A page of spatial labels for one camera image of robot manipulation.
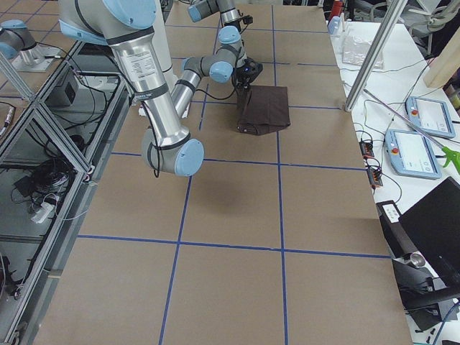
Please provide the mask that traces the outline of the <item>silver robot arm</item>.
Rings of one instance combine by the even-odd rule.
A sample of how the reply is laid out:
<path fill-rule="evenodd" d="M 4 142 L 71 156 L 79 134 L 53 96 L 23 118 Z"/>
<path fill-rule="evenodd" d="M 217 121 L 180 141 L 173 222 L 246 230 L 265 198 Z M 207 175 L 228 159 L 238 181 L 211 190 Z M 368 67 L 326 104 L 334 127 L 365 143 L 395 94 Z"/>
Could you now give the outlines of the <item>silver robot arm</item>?
<path fill-rule="evenodd" d="M 219 13 L 223 25 L 238 22 L 241 18 L 233 0 L 193 1 L 188 7 L 188 14 L 193 22 L 199 22 L 215 13 Z"/>
<path fill-rule="evenodd" d="M 193 22 L 220 15 L 220 47 L 213 55 L 190 57 L 183 74 L 169 88 L 158 55 L 169 52 L 166 37 L 156 40 L 164 24 L 158 1 L 59 1 L 61 32 L 74 40 L 111 48 L 116 65 L 126 78 L 149 119 L 142 140 L 145 162 L 156 173 L 191 176 L 200 169 L 204 148 L 190 136 L 180 118 L 202 78 L 217 83 L 231 79 L 248 62 L 240 24 L 253 18 L 243 15 L 233 1 L 193 1 L 188 13 Z"/>

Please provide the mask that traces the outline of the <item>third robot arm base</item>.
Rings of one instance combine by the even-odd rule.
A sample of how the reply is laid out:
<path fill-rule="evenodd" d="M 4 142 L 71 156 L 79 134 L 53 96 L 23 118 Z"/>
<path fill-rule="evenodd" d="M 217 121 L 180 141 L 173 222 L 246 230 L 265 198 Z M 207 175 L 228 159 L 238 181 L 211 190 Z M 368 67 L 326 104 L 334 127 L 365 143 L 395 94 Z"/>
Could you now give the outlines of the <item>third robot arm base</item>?
<path fill-rule="evenodd" d="M 21 72 L 45 72 L 61 56 L 61 49 L 38 43 L 19 19 L 1 23 L 1 53 Z"/>

